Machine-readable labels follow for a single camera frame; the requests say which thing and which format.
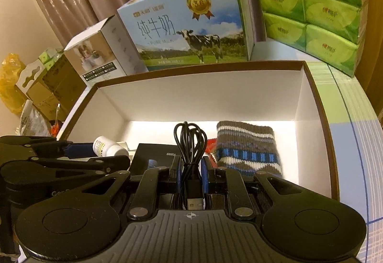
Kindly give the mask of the white humidifier box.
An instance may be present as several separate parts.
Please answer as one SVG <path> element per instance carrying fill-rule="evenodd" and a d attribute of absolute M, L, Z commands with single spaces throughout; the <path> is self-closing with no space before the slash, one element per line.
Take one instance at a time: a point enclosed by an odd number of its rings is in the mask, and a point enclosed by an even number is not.
<path fill-rule="evenodd" d="M 117 15 L 74 36 L 64 54 L 87 86 L 147 72 L 137 48 Z"/>

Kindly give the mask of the brown cardboard box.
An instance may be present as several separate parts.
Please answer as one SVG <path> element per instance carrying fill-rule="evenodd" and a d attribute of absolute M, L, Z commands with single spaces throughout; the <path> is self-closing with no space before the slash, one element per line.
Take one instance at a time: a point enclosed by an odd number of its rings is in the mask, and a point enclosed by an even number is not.
<path fill-rule="evenodd" d="M 43 77 L 43 81 L 60 104 L 58 119 L 64 122 L 85 90 L 85 82 L 65 55 L 58 58 Z"/>

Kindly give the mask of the striped knitted sock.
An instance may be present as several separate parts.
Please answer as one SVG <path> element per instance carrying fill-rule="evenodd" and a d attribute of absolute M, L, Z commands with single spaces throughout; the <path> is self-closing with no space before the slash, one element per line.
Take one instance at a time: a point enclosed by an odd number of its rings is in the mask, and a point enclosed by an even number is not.
<path fill-rule="evenodd" d="M 218 122 L 215 157 L 218 166 L 237 170 L 242 176 L 251 177 L 258 171 L 282 176 L 275 134 L 269 126 Z"/>

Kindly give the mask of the large brown storage box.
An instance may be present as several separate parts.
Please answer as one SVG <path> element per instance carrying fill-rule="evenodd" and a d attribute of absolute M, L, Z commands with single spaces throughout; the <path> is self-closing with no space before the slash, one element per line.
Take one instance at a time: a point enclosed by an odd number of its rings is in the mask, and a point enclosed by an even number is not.
<path fill-rule="evenodd" d="M 58 138 L 91 142 L 104 135 L 134 149 L 173 143 L 173 128 L 184 121 L 214 138 L 221 120 L 272 127 L 285 178 L 339 198 L 330 128 L 305 62 L 197 65 L 99 82 L 79 98 Z"/>

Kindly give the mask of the white pill bottle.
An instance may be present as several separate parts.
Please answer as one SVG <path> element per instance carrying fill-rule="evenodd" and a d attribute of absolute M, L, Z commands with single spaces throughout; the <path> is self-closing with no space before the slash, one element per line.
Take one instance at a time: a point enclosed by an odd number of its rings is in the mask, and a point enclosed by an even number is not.
<path fill-rule="evenodd" d="M 116 141 L 110 140 L 105 136 L 99 136 L 93 142 L 93 151 L 98 157 L 114 157 L 120 155 L 129 155 L 128 150 L 123 148 Z"/>

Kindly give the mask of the crumpled plastic bag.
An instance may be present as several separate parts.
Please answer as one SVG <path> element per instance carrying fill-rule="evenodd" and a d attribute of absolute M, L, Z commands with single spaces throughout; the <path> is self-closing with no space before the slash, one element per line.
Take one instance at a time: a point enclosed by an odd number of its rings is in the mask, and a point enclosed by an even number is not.
<path fill-rule="evenodd" d="M 33 102 L 26 100 L 20 116 L 19 135 L 50 137 L 51 125 L 37 110 Z"/>

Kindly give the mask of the red snack packet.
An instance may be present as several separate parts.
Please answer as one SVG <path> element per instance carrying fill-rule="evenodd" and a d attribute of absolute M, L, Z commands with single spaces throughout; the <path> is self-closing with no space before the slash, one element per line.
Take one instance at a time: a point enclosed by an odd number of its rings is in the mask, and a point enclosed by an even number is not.
<path fill-rule="evenodd" d="M 207 154 L 215 154 L 216 142 L 217 142 L 216 138 L 207 140 L 206 149 L 205 149 L 205 152 Z"/>

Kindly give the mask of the yellow plastic bag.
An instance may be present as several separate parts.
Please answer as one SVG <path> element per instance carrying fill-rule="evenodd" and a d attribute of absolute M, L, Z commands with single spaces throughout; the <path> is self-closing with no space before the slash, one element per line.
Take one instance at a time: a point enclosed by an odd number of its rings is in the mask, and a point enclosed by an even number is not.
<path fill-rule="evenodd" d="M 26 95 L 16 86 L 25 64 L 19 59 L 19 55 L 9 53 L 1 62 L 0 96 L 6 108 L 13 114 L 20 116 Z"/>

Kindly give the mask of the checkered tablecloth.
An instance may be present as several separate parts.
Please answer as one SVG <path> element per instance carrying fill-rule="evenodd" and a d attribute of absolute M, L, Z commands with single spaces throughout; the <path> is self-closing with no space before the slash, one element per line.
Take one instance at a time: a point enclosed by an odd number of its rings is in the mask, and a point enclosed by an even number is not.
<path fill-rule="evenodd" d="M 364 218 L 361 262 L 382 262 L 382 128 L 356 78 L 274 40 L 255 44 L 260 60 L 307 62 L 325 109 L 338 167 L 340 200 Z"/>

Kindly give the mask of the white cardboard insert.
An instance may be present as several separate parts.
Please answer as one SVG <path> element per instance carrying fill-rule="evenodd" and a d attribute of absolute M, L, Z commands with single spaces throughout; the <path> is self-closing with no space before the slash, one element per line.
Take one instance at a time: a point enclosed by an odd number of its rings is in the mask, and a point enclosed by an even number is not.
<path fill-rule="evenodd" d="M 19 79 L 16 82 L 17 88 L 27 95 L 30 87 L 38 80 L 38 78 L 46 72 L 43 63 L 37 59 L 36 61 L 28 64 L 20 73 Z"/>

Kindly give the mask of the green tissue pack bundle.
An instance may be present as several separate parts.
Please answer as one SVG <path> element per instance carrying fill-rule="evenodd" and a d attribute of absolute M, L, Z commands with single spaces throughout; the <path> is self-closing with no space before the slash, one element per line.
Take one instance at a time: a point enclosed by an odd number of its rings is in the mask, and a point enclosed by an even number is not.
<path fill-rule="evenodd" d="M 364 48 L 368 0 L 260 0 L 267 37 L 353 76 Z"/>

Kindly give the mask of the small green tissue boxes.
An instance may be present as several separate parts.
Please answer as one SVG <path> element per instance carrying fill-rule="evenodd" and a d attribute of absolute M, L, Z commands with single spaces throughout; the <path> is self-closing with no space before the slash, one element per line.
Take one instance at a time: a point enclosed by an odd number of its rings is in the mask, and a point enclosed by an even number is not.
<path fill-rule="evenodd" d="M 63 53 L 64 51 L 61 48 L 46 49 L 39 55 L 38 59 L 44 67 L 49 70 L 58 61 Z"/>

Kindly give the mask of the black shaver box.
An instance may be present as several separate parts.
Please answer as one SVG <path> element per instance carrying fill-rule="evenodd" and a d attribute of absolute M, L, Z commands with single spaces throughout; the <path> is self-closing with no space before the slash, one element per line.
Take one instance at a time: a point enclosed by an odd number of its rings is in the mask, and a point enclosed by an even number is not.
<path fill-rule="evenodd" d="M 173 160 L 180 155 L 177 145 L 140 143 L 129 171 L 132 175 L 142 175 L 149 168 L 171 167 Z"/>

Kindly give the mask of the blue milk carton box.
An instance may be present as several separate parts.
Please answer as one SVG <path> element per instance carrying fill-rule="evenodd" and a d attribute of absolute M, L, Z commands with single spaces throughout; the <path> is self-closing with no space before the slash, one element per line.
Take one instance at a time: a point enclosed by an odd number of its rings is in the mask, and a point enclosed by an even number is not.
<path fill-rule="evenodd" d="M 248 0 L 130 0 L 118 15 L 150 71 L 251 58 Z"/>

